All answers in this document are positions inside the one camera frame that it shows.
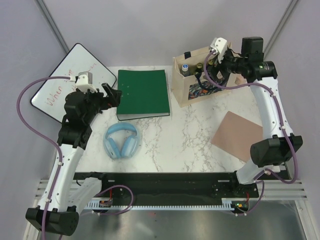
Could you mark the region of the beige canvas tote bag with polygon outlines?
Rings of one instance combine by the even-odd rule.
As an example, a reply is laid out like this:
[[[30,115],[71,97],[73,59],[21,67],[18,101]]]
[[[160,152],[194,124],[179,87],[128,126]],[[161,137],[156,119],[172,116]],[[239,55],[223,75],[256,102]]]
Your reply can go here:
[[[173,58],[171,92],[181,108],[228,92],[221,88],[210,90],[214,86],[207,80],[203,72],[199,80],[195,77],[197,63],[203,64],[209,51],[209,47],[203,47]],[[188,65],[190,76],[184,77],[181,74],[183,64]]]

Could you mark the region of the Pocari Sweat water bottle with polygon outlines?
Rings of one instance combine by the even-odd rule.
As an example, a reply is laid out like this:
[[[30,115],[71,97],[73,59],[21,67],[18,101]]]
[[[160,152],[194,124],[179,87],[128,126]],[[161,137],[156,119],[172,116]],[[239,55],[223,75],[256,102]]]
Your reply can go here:
[[[181,66],[181,71],[180,71],[180,73],[181,73],[184,77],[190,76],[189,65],[188,65],[188,64],[183,64],[183,65]]]

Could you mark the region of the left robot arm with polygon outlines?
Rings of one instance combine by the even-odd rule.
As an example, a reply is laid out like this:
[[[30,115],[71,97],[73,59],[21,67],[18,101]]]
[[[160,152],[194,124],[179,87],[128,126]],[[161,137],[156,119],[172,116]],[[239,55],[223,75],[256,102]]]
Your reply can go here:
[[[46,233],[71,236],[79,223],[80,214],[98,195],[110,191],[108,182],[93,173],[73,193],[70,192],[76,168],[92,134],[96,115],[104,110],[118,107],[122,91],[104,83],[105,92],[88,87],[77,89],[65,97],[61,129],[58,133],[57,157],[47,186],[37,207],[28,208],[25,218],[45,237]]]

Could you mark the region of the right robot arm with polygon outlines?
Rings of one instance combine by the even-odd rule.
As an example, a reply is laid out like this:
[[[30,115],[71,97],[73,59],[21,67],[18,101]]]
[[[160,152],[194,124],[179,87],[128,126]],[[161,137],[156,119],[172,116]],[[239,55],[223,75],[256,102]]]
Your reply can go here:
[[[302,146],[303,139],[294,134],[286,118],[278,88],[278,73],[272,61],[264,60],[263,43],[262,37],[244,37],[240,54],[234,56],[227,40],[216,37],[204,60],[208,62],[211,56],[217,59],[217,64],[210,70],[203,68],[205,76],[213,86],[223,90],[249,87],[260,113],[263,139],[250,147],[250,160],[236,171],[237,179],[229,184],[229,191],[235,197],[242,196],[247,191],[247,185],[255,183],[266,172],[284,184],[292,184],[298,177],[296,153]],[[234,87],[220,85],[218,73],[223,77],[240,74],[246,79],[246,83]],[[292,180],[282,179],[270,168],[290,160],[293,161],[294,169]]]

